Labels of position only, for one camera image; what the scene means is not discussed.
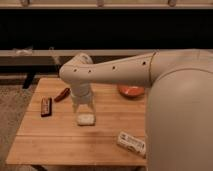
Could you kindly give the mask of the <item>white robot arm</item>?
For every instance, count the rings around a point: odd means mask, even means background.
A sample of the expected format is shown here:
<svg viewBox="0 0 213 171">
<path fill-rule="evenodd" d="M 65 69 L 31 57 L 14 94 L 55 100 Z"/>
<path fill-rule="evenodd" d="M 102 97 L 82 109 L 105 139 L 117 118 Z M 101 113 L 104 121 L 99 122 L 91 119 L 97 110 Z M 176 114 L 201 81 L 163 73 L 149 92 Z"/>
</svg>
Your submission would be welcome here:
<svg viewBox="0 0 213 171">
<path fill-rule="evenodd" d="M 148 88 L 148 171 L 213 171 L 213 53 L 155 51 L 98 64 L 81 53 L 59 75 L 75 105 L 92 101 L 92 83 Z"/>
</svg>

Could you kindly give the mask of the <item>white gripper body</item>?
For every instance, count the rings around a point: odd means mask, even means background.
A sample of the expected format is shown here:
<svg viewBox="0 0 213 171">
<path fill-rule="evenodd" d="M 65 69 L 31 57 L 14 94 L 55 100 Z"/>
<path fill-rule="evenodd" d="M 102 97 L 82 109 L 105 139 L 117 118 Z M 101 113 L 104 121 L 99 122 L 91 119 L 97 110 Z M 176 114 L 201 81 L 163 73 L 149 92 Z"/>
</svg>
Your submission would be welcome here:
<svg viewBox="0 0 213 171">
<path fill-rule="evenodd" d="M 71 99 L 75 107 L 83 104 L 90 106 L 93 103 L 93 92 L 89 83 L 72 84 L 70 88 Z"/>
</svg>

